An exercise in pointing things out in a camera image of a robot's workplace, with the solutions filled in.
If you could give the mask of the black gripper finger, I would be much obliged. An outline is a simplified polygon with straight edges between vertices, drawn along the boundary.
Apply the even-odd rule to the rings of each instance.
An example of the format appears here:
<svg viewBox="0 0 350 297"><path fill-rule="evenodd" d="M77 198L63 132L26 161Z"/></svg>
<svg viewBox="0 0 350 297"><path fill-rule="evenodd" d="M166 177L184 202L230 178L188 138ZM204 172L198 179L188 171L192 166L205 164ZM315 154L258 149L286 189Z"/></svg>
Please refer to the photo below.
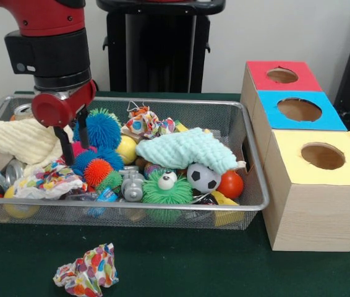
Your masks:
<svg viewBox="0 0 350 297"><path fill-rule="evenodd" d="M83 149L88 149L90 146L88 129L87 129L87 116L88 116L88 113L77 113L80 144Z"/></svg>
<svg viewBox="0 0 350 297"><path fill-rule="evenodd" d="M61 143L62 153L66 165L71 166L74 164L74 153L72 144L69 141L69 137L65 130L61 127L54 127L54 133Z"/></svg>

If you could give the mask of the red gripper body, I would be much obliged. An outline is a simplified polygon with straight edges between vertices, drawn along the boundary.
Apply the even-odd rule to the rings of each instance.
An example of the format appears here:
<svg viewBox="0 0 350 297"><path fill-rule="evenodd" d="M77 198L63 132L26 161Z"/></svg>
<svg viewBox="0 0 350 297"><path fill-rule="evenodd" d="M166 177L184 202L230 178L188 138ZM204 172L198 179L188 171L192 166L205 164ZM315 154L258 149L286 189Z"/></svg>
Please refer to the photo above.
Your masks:
<svg viewBox="0 0 350 297"><path fill-rule="evenodd" d="M94 99L96 85L93 80L66 91L36 92L32 100L35 119L45 127L66 127Z"/></svg>

